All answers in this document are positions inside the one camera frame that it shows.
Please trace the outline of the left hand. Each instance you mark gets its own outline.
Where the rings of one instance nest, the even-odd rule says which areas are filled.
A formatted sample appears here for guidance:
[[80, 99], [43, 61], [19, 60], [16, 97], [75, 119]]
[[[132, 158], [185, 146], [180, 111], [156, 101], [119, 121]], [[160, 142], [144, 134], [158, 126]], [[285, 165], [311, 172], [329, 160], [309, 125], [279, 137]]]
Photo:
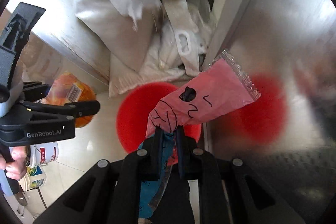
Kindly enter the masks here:
[[14, 147], [11, 151], [11, 161], [5, 160], [3, 155], [0, 155], [0, 169], [6, 171], [6, 176], [13, 180], [20, 180], [27, 172], [26, 157], [27, 148]]

